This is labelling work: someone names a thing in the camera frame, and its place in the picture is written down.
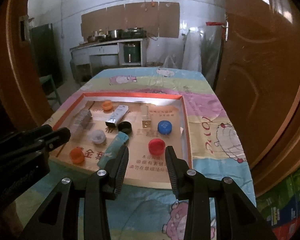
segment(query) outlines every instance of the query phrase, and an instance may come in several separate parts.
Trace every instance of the cooking pot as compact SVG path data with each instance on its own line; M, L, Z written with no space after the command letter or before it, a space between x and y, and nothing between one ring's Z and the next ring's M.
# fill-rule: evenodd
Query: cooking pot
M138 39L145 38L146 36L147 32L143 28L129 28L122 33L123 39Z
M140 42L124 44L123 57L124 57L125 63L140 62L141 61Z
M89 36L88 37L88 42L96 42L99 41L103 38L103 36Z
M108 31L108 35L110 38L112 39L121 39L121 35L122 35L123 30L119 29L119 30L113 30L113 31Z

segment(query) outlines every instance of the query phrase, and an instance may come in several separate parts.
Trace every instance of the translucent bottle cap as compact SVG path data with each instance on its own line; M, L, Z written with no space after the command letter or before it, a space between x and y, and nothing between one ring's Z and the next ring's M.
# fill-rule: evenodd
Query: translucent bottle cap
M106 135L103 130L94 130L90 132L89 138L95 144L103 143L106 140Z

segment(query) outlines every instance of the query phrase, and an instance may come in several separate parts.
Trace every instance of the colorful tablecloth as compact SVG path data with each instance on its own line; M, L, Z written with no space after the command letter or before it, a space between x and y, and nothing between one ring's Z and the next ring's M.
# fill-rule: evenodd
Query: colorful tablecloth
M182 95L190 135L193 167L206 177L229 176L255 204L252 178L239 138L217 96L201 73L167 68L120 68L100 72L47 120L54 125L84 92L145 92ZM51 172L17 199L17 211L26 224L57 182L86 174L50 162ZM112 239L181 240L184 236L187 201L179 202L171 190L123 185L115 201L107 201ZM215 234L214 201L210 199L211 239ZM82 235L83 206L79 214Z

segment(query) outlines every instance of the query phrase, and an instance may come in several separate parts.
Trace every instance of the cabinet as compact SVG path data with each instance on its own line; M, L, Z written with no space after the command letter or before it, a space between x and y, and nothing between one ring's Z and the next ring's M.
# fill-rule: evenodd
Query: cabinet
M124 44L139 43L140 62L124 61ZM94 42L71 48L74 79L81 84L107 68L146 65L147 39Z
M54 42L52 24L30 29L30 40L39 77L52 75L56 87L60 87L63 84L63 78ZM42 84L42 88L46 95L53 92L51 82Z

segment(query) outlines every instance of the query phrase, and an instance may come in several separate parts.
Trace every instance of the metal screw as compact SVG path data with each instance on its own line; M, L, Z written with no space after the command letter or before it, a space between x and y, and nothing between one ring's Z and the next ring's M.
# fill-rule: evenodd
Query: metal screw
M64 178L64 179L62 179L62 184L68 184L69 182L71 181L71 179L69 179L69 178Z
M104 175L107 174L107 171L106 171L106 170L98 170L98 171L97 171L97 174L98 174L99 176L104 176Z
M195 170L192 170L192 169L187 170L187 174L190 176L194 176L194 175L196 175L196 173L197 172Z
M231 183L233 182L233 179L231 179L230 177L225 177L225 178L223 179L223 181L224 181L225 183L227 183L227 184L231 184Z

